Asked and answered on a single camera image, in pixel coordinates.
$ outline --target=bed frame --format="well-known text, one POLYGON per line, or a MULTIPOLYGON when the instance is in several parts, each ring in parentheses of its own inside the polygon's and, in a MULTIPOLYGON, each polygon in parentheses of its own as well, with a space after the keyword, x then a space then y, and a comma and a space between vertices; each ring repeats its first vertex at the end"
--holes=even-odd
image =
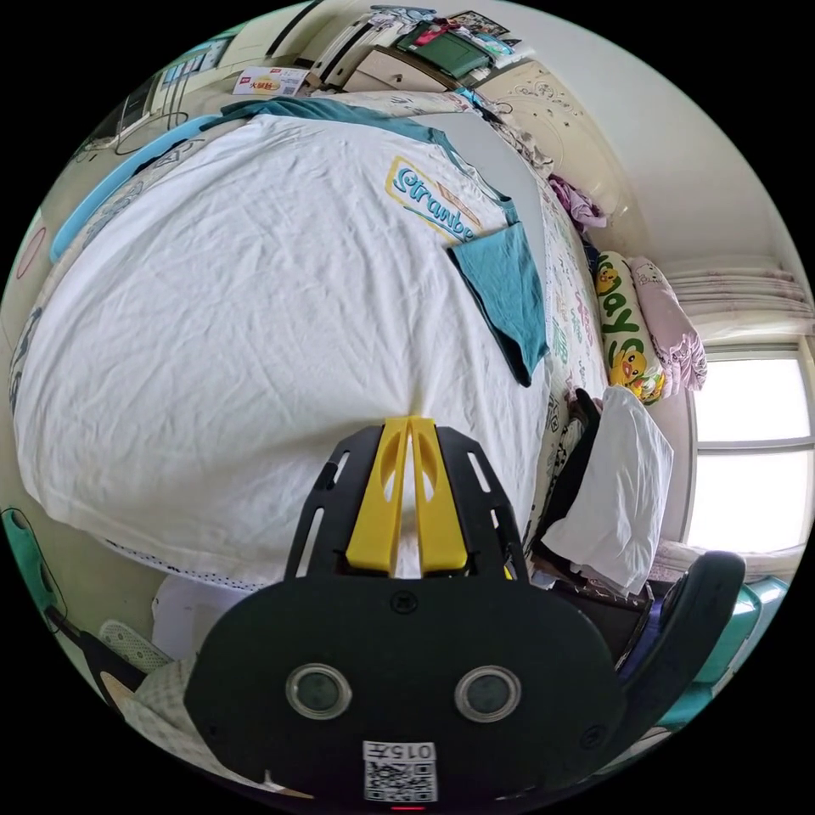
POLYGON ((475 88, 499 115, 527 131, 552 161, 552 172, 597 202, 609 218, 590 229, 598 249, 651 256, 645 219, 620 161, 591 116, 548 68, 530 60, 475 88))

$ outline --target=teal cloth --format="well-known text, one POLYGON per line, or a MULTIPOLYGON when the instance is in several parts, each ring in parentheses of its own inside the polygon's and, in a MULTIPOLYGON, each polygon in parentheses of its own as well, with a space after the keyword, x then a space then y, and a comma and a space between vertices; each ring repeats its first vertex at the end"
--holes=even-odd
POLYGON ((524 225, 448 249, 509 367, 525 388, 548 351, 541 279, 524 225))
MULTIPOLYGON (((250 119, 258 115, 289 116, 295 119, 319 119, 323 121, 344 121, 352 125, 378 127, 400 136, 415 139, 425 144, 438 144, 447 153, 450 161, 462 172, 463 160, 450 144, 447 136, 434 127, 425 127, 406 116, 391 116, 378 110, 336 102, 326 98, 280 97, 271 99, 247 99, 245 102, 232 102, 221 108, 221 117, 202 125, 200 130, 209 130, 227 121, 250 119)), ((507 223, 518 220, 512 199, 490 188, 495 203, 503 207, 507 223)))

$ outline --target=wall decoration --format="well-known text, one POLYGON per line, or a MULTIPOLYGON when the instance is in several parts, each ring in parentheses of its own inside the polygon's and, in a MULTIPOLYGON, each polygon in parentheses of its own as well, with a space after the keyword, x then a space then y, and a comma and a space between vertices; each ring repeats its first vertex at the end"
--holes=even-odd
POLYGON ((456 14, 455 17, 448 17, 448 19, 451 23, 463 25, 474 33, 480 31, 484 34, 490 34, 493 37, 501 37, 504 34, 509 34, 509 28, 504 28, 483 14, 479 14, 477 11, 463 11, 461 14, 456 14))

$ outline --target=pillow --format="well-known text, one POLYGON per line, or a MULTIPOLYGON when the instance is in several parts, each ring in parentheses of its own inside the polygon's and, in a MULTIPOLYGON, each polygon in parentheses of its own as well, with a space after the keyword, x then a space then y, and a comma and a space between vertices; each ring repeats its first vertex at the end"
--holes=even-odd
POLYGON ((665 373, 639 308, 631 268, 622 255, 600 254, 594 288, 600 301, 609 382, 653 404, 661 396, 665 373))
POLYGON ((580 490, 541 543, 622 595, 639 594, 660 541, 673 450, 645 406, 612 385, 580 490))

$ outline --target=light blue cloth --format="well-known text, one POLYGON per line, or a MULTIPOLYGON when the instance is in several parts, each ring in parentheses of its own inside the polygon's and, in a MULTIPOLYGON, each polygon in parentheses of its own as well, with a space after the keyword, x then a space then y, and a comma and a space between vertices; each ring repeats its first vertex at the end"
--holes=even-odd
POLYGON ((548 351, 541 279, 520 222, 448 249, 518 382, 548 351))

